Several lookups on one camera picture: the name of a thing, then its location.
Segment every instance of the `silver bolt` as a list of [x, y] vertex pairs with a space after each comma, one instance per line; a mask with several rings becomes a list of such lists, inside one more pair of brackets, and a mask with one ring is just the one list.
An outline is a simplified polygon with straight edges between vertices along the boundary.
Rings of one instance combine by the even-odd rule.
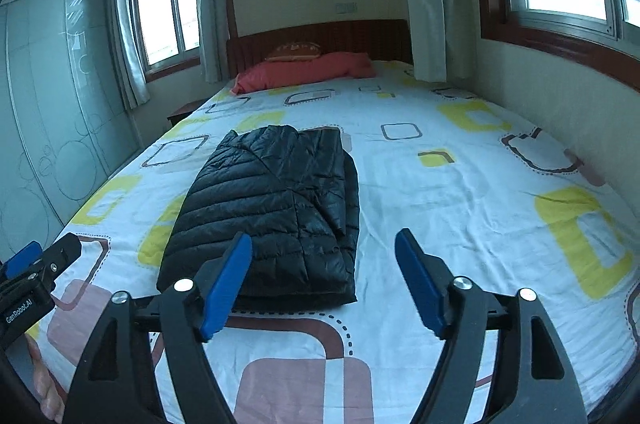
[[116, 303], [116, 305], [121, 305], [122, 303], [124, 303], [128, 299], [129, 299], [129, 293], [128, 292], [124, 292], [124, 290], [116, 292], [113, 296], [111, 296], [111, 301], [113, 303]]
[[469, 290], [474, 285], [474, 283], [466, 276], [458, 276], [457, 278], [453, 279], [453, 285], [455, 285], [460, 290]]
[[520, 297], [525, 301], [535, 301], [538, 295], [532, 289], [520, 289]]
[[174, 284], [174, 289], [176, 289], [178, 292], [187, 292], [192, 288], [193, 288], [193, 280], [189, 278], [179, 279]]

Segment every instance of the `bedside table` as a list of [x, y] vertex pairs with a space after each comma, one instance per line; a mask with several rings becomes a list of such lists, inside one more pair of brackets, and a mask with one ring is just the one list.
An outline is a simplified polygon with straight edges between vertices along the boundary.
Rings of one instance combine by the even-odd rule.
[[185, 104], [184, 106], [178, 108], [175, 112], [167, 117], [171, 126], [175, 126], [181, 120], [189, 117], [193, 112], [195, 112], [198, 108], [200, 108], [205, 102], [209, 99], [199, 99], [190, 102], [189, 104]]

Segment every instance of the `patterned bed sheet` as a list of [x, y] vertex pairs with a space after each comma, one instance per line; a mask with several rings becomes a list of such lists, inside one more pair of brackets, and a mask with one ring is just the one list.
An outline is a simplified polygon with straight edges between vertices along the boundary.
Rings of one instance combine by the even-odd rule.
[[[360, 183], [358, 302], [327, 312], [233, 314], [205, 345], [240, 424], [409, 422], [442, 342], [424, 328], [394, 260], [409, 227], [423, 249], [483, 289], [536, 290], [587, 410], [640, 351], [640, 224], [587, 164], [519, 116], [412, 68], [235, 97], [229, 86], [107, 182], [71, 220], [82, 257], [35, 325], [68, 390], [86, 340], [117, 290], [153, 295], [184, 195], [229, 130], [339, 128]], [[495, 357], [486, 340], [467, 421], [481, 417]], [[162, 336], [150, 337], [162, 402], [183, 422]]]

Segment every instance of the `brown cushion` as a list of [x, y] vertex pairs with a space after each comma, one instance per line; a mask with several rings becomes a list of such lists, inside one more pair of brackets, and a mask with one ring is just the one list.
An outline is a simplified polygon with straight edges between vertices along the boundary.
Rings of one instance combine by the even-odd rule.
[[290, 62], [290, 61], [311, 61], [319, 58], [322, 54], [320, 45], [315, 43], [287, 43], [280, 45], [271, 52], [265, 61], [269, 62]]

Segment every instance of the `black puffer jacket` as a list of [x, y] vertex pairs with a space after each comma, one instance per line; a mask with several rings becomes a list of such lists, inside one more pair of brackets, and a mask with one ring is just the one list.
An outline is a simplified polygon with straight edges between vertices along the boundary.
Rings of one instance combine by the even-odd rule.
[[336, 129], [229, 132], [198, 174], [162, 258], [158, 290], [219, 258], [238, 231], [254, 260], [236, 308], [303, 310], [356, 301], [358, 178]]

